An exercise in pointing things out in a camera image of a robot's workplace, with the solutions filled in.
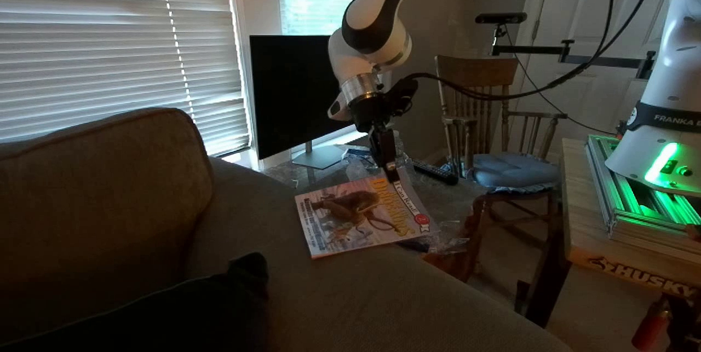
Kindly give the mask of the mammoth picture magazine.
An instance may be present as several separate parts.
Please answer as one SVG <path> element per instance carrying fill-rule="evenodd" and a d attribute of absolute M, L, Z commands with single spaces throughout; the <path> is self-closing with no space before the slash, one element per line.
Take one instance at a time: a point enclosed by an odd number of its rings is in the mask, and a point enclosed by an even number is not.
<path fill-rule="evenodd" d="M 391 182 L 383 173 L 295 196 L 312 259 L 438 235 L 406 168 Z"/>

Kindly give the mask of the blue booklet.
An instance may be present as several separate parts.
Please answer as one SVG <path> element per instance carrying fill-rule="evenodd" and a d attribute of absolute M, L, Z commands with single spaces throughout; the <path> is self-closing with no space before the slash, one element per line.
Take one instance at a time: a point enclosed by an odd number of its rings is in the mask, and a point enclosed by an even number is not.
<path fill-rule="evenodd" d="M 336 148 L 341 150 L 341 159 L 344 158 L 361 158 L 368 160 L 371 158 L 371 151 L 366 147 L 359 147 L 354 145 L 335 145 Z"/>

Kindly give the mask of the black monitor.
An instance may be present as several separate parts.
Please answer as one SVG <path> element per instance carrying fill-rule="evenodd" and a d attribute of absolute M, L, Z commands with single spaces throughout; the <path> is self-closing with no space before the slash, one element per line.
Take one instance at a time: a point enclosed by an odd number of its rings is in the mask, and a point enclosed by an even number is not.
<path fill-rule="evenodd" d="M 296 147 L 350 126 L 326 111 L 338 95 L 328 35 L 252 35 L 249 38 L 256 155 L 261 170 L 280 163 L 324 170 L 341 161 L 333 145 L 297 157 Z"/>

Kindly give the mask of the black remote control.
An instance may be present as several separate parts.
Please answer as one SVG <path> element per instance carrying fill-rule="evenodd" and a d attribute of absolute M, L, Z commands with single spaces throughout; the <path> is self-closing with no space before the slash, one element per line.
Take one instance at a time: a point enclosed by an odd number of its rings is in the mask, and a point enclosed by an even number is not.
<path fill-rule="evenodd" d="M 429 163 L 424 163 L 419 160 L 411 160 L 411 164 L 418 174 L 425 175 L 448 186 L 458 185 L 459 177 L 451 171 L 446 171 L 435 165 L 430 165 Z"/>

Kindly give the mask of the wooden chair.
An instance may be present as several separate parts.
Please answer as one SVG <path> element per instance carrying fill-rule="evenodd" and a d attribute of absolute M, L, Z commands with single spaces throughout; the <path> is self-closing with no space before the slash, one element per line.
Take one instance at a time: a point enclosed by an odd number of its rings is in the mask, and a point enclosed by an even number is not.
<path fill-rule="evenodd" d="M 462 282 L 478 272 L 481 243 L 489 227 L 534 221 L 551 226 L 559 221 L 559 183 L 491 188 L 476 183 L 470 174 L 478 153 L 523 153 L 548 162 L 554 133 L 566 115 L 510 109 L 510 87 L 518 65 L 516 59 L 435 58 L 449 170 L 484 189 L 473 200 L 472 213 L 464 223 L 471 237 L 468 252 L 436 261 Z"/>

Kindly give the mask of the clear plastic wrap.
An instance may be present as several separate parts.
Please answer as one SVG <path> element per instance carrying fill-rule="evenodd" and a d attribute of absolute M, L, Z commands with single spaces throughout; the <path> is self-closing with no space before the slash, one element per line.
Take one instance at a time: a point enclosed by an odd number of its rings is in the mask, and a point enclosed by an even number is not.
<path fill-rule="evenodd" d="M 428 254 L 448 255 L 468 252 L 471 245 L 470 233 L 465 226 L 456 222 L 438 222 L 436 229 L 418 238 Z"/>

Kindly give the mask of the blue seat cushion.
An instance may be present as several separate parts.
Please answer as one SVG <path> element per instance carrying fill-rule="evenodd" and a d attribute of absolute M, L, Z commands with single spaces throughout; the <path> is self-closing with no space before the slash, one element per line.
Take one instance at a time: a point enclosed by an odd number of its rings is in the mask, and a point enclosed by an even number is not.
<path fill-rule="evenodd" d="M 470 174 L 491 188 L 529 188 L 559 183 L 559 170 L 543 159 L 523 153 L 478 153 Z"/>

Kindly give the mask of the white door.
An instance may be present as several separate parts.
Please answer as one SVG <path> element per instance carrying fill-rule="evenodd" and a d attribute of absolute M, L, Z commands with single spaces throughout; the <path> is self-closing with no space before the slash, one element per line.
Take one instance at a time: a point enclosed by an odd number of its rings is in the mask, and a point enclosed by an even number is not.
<path fill-rule="evenodd" d="M 611 13 L 609 35 L 624 23 L 638 0 L 545 0 L 541 11 L 535 45 L 560 45 L 573 40 L 571 54 L 590 57 L 604 33 L 606 17 Z M 605 57 L 641 59 L 648 51 L 658 51 L 669 0 L 645 0 L 622 35 L 604 53 Z M 615 130 L 629 117 L 641 99 L 647 82 L 634 77 L 633 68 L 591 66 L 543 96 L 555 103 L 570 118 L 559 122 L 553 145 L 558 148 L 564 138 L 585 140 L 596 129 Z"/>

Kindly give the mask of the beige sofa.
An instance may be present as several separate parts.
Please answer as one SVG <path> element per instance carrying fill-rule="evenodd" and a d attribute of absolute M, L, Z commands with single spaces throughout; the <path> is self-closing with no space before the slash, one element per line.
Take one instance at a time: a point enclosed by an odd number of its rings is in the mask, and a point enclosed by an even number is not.
<path fill-rule="evenodd" d="M 570 352 L 398 246 L 312 259 L 295 196 L 208 157 L 178 108 L 0 144 L 0 345 L 259 252 L 268 352 Z"/>

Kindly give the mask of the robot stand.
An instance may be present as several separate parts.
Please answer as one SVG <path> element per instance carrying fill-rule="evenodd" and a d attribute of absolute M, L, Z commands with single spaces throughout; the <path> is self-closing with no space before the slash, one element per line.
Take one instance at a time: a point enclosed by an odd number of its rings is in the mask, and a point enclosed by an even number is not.
<path fill-rule="evenodd" d="M 602 219 L 585 142 L 561 144 L 562 220 L 543 248 L 523 309 L 541 328 L 583 334 L 575 350 L 632 350 L 634 330 L 662 297 L 701 309 L 701 264 L 611 240 Z"/>

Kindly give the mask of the window with white blinds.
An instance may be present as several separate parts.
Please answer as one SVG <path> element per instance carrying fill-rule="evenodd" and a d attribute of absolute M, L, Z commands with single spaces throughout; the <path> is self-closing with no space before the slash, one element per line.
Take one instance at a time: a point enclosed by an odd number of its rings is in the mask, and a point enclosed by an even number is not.
<path fill-rule="evenodd" d="M 0 0 L 0 142 L 148 107 L 248 148 L 235 0 Z"/>

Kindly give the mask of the dark throw pillow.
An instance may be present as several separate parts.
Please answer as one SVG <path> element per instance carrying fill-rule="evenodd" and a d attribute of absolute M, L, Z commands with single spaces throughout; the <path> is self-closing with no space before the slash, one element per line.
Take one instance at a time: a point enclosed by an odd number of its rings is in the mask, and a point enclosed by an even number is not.
<path fill-rule="evenodd" d="M 230 260 L 197 278 L 53 331 L 0 345 L 0 352 L 268 352 L 266 258 Z"/>

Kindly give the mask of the red clamp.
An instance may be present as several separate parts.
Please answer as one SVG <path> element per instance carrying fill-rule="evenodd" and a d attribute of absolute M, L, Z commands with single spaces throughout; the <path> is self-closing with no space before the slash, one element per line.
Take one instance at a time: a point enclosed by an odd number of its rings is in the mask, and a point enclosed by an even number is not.
<path fill-rule="evenodd" d="M 631 339 L 631 344 L 639 352 L 650 352 L 671 319 L 668 298 L 661 297 L 650 305 L 646 315 Z"/>

